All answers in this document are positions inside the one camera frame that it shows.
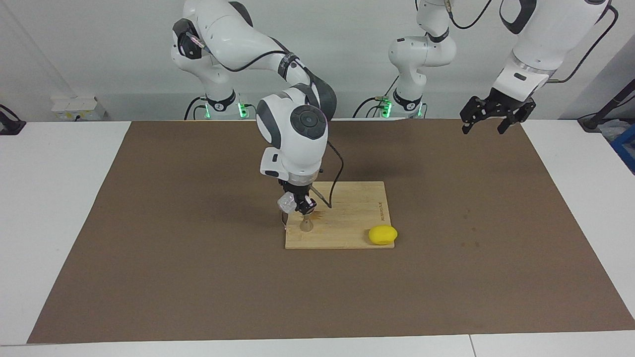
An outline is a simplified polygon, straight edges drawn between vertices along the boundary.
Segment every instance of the green led indicator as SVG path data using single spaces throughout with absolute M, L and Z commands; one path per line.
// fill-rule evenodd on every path
M 247 118 L 247 115 L 249 115 L 247 108 L 241 102 L 238 102 L 238 112 L 241 118 Z
M 392 103 L 388 100 L 386 104 L 384 104 L 384 109 L 382 110 L 382 116 L 384 118 L 389 118 L 391 116 Z

